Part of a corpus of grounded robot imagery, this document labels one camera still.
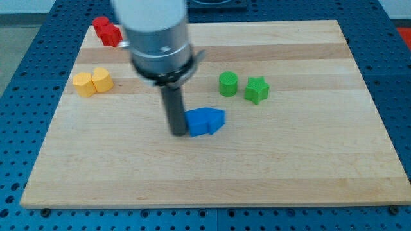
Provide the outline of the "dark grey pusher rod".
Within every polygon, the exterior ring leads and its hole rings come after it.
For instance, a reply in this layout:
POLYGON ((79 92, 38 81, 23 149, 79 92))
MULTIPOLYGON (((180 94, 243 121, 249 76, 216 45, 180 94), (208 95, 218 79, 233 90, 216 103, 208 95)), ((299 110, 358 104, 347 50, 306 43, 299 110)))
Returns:
POLYGON ((161 96, 170 132, 174 136, 185 135, 187 125, 181 88, 161 87, 161 96))

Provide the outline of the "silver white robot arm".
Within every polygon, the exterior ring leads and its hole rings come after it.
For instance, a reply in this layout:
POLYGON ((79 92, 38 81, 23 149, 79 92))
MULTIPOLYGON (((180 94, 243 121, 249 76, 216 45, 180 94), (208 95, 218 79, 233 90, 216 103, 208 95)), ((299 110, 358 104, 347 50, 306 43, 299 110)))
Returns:
POLYGON ((126 34, 122 46, 136 72, 161 91, 170 131, 187 132, 182 86, 205 56, 193 52, 185 0, 115 0, 114 13, 126 34))

